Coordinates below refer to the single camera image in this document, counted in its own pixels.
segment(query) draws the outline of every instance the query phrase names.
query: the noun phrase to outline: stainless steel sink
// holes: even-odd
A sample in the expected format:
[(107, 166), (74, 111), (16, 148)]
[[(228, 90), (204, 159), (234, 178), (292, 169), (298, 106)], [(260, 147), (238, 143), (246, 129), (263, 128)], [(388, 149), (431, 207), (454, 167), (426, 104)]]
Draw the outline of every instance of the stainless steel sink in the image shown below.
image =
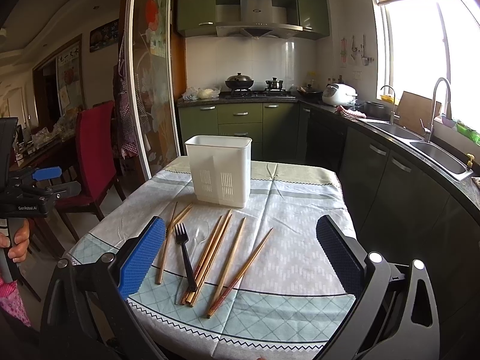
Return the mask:
[(393, 135), (397, 138), (408, 139), (408, 140), (422, 140), (422, 137), (419, 137), (417, 134), (403, 128), (397, 126), (396, 124), (390, 124), (385, 122), (374, 122), (374, 121), (366, 121), (370, 126), (378, 128), (386, 132), (389, 135)]
[(425, 154), (429, 159), (436, 162), (457, 180), (461, 181), (471, 175), (473, 172), (455, 157), (448, 154), (443, 149), (427, 142), (410, 142), (410, 146)]

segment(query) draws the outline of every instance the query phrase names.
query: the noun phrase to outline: drawer handle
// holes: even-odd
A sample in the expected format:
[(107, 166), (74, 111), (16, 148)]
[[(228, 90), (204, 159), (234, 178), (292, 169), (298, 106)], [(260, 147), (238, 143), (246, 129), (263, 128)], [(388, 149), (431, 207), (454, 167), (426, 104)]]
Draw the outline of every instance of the drawer handle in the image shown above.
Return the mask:
[(399, 167), (400, 169), (404, 170), (405, 172), (409, 172), (411, 171), (410, 168), (406, 167), (405, 165), (402, 165), (400, 162), (398, 162), (396, 159), (392, 158), (392, 162), (397, 165), (397, 167)]
[(373, 145), (370, 145), (370, 149), (372, 149), (374, 152), (380, 154), (380, 155), (386, 155), (387, 152), (386, 151), (383, 151), (383, 150), (380, 150), (380, 149), (377, 149), (375, 146)]

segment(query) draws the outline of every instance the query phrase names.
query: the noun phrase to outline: patterned tablecloth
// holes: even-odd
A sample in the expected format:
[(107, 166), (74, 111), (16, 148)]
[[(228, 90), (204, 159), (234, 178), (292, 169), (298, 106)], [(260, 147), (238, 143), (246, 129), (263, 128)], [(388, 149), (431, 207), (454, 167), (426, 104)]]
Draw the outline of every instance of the patterned tablecloth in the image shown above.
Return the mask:
[[(82, 237), (69, 252), (73, 262), (90, 263), (107, 251), (116, 252), (153, 215), (168, 222), (173, 202), (178, 201), (177, 212), (194, 202), (184, 223), (195, 266), (206, 244), (200, 239), (229, 208), (199, 202), (189, 171), (188, 158), (179, 157), (157, 173)], [(252, 162), (248, 204), (233, 212), (229, 232), (194, 307), (176, 304), (185, 280), (182, 252), (174, 242), (163, 283), (155, 284), (157, 258), (128, 303), (155, 341), (186, 358), (311, 359), (355, 300), (345, 293), (315, 236), (318, 218), (329, 214), (345, 235), (355, 237), (336, 175), (309, 166)], [(239, 285), (207, 319), (207, 306), (244, 216), (246, 227), (227, 282), (267, 231), (271, 227), (274, 231)]]

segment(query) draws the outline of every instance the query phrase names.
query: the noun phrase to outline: stainless steel range hood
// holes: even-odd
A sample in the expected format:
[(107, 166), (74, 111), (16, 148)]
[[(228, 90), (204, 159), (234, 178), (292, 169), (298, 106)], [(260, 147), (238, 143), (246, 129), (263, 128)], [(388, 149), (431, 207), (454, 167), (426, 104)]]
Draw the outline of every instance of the stainless steel range hood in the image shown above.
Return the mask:
[(243, 35), (288, 39), (303, 28), (275, 20), (272, 0), (240, 0), (240, 20), (218, 22), (217, 36)]

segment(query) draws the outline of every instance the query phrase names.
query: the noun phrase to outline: black plastic fork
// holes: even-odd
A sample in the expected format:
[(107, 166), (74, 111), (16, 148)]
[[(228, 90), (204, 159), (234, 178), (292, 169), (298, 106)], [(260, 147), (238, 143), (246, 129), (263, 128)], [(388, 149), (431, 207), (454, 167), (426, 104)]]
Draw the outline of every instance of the black plastic fork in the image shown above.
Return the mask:
[(188, 234), (183, 223), (177, 223), (175, 225), (175, 241), (177, 244), (181, 245), (183, 264), (185, 265), (185, 272), (188, 280), (188, 290), (195, 292), (197, 290), (197, 283), (195, 282), (194, 272), (191, 268), (190, 258), (188, 257), (187, 248), (185, 246), (188, 242)]

